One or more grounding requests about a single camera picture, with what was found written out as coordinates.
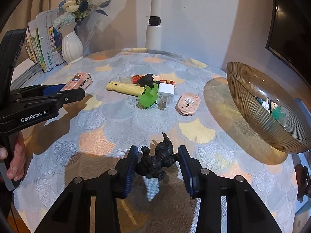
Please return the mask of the person's left hand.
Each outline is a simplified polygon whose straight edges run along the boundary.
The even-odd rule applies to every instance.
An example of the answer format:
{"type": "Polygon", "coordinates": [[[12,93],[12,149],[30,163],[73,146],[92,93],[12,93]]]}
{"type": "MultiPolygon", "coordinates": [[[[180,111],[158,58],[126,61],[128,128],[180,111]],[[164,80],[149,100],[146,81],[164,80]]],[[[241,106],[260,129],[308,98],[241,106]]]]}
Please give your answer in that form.
{"type": "Polygon", "coordinates": [[[6,172],[7,177],[14,181],[21,180],[25,174],[25,164],[25,143],[23,134],[20,131],[15,142],[14,157],[11,160],[10,167],[6,172]]]}

